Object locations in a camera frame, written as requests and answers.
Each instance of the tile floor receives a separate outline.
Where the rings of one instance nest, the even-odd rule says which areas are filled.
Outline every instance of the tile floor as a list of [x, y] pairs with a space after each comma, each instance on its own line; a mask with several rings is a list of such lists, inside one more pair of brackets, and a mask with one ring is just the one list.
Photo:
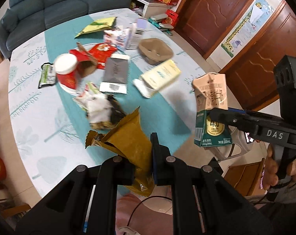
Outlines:
[[[219, 68], [214, 64], [209, 64], [205, 59], [182, 37], [174, 32], [171, 37], [189, 56], [191, 56], [205, 72], [218, 72]], [[28, 203], [33, 207], [41, 197], [34, 188], [30, 178], [28, 177], [23, 163], [20, 159], [17, 146], [15, 144], [14, 135], [11, 128], [9, 106], [8, 106], [8, 75], [10, 62], [4, 60], [0, 64], [0, 157], [4, 160], [7, 169], [7, 179], [4, 181], [8, 187], [16, 204], [22, 202]], [[231, 91], [228, 89], [228, 103], [230, 107], [240, 108], [240, 105]], [[193, 143], [191, 136], [175, 153], [177, 158], [184, 160], [188, 165], [201, 167], [211, 160], [213, 155], [210, 151], [197, 147]], [[228, 167], [232, 164], [245, 164], [260, 161], [266, 156], [266, 148], [264, 143], [254, 143], [253, 149], [246, 155], [233, 158], [231, 160], [220, 163], [226, 173]], [[156, 187], [153, 195], [169, 195], [168, 187]], [[172, 214], [171, 202], [165, 199], [151, 199], [145, 202], [149, 208]]]

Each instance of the yellow box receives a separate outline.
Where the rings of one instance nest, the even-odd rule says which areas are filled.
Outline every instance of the yellow box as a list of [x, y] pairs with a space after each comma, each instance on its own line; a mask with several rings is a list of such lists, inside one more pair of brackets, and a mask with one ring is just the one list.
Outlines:
[[133, 80], [133, 84], [146, 97], [152, 97], [156, 92], [171, 84], [181, 71], [173, 60], [167, 60], [150, 71], [142, 74], [139, 79]]

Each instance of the human hand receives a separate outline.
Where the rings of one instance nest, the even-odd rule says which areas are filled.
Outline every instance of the human hand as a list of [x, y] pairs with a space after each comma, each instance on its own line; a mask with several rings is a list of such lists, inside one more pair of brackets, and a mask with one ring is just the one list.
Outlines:
[[[272, 158], [273, 156], [273, 147], [270, 144], [268, 146], [268, 155], [265, 160], [265, 166], [264, 166], [264, 175], [262, 179], [262, 186], [263, 189], [268, 190], [270, 186], [275, 186], [279, 179], [276, 175], [279, 166], [276, 161]], [[291, 183], [289, 186], [292, 186], [296, 183], [296, 159], [290, 163], [287, 167], [286, 174], [291, 176]]]

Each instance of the pink cloth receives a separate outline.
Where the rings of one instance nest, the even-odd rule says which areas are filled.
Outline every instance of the pink cloth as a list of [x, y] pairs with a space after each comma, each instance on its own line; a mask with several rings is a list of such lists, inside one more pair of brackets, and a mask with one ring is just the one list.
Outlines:
[[[116, 202], [116, 234], [123, 235], [118, 228], [127, 226], [135, 207], [141, 202], [133, 194], [127, 194]], [[135, 210], [129, 227], [140, 235], [172, 235], [173, 217], [153, 211], [143, 203]]]

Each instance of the red cup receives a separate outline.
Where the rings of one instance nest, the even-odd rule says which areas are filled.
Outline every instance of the red cup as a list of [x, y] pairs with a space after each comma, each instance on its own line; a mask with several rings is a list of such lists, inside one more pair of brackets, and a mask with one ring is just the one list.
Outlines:
[[79, 83], [77, 64], [77, 57], [70, 53], [61, 54], [55, 59], [55, 71], [61, 85], [70, 89], [77, 89]]

